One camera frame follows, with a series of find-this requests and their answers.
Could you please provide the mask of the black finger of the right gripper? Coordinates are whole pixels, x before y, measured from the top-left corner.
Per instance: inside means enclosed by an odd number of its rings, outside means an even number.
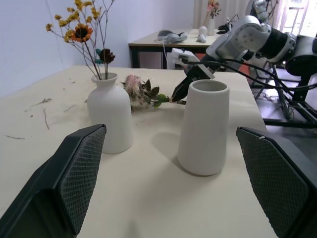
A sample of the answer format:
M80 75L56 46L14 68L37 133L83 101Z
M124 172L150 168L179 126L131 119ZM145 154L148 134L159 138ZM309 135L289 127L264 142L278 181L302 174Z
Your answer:
M189 85L192 83L190 77L186 77L182 82L180 82L174 89L171 96L173 102L178 102L184 99L188 95Z

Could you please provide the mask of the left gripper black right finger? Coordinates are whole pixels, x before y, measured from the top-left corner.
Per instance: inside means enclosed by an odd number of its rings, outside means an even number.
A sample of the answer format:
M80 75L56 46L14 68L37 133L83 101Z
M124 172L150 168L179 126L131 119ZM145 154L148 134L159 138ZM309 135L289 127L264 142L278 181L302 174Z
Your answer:
M317 168L290 140L236 130L253 193L279 238L317 236Z

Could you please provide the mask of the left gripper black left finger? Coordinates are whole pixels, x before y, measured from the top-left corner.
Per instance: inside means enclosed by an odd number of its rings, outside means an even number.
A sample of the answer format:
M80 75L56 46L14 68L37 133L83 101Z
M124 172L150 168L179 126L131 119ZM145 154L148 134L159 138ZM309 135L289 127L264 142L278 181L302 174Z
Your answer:
M2 238L75 238L100 167L106 126L80 129L29 178L0 219Z

